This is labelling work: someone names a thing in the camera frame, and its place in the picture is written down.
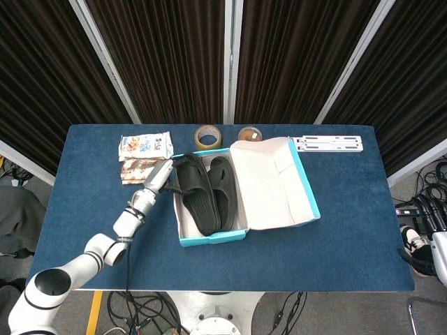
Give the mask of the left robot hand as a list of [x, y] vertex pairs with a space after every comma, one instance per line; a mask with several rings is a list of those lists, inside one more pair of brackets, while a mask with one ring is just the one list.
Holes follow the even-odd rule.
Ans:
[[173, 165], [172, 159], [158, 161], [143, 182], [143, 190], [156, 195], [164, 191], [180, 193], [181, 190], [170, 182], [170, 176], [174, 170]]

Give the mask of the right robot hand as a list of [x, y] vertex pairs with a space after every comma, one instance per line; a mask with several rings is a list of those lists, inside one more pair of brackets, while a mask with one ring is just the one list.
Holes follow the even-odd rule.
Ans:
[[411, 265], [420, 276], [436, 276], [434, 261], [429, 243], [409, 225], [400, 225], [404, 248], [399, 248], [399, 255]]

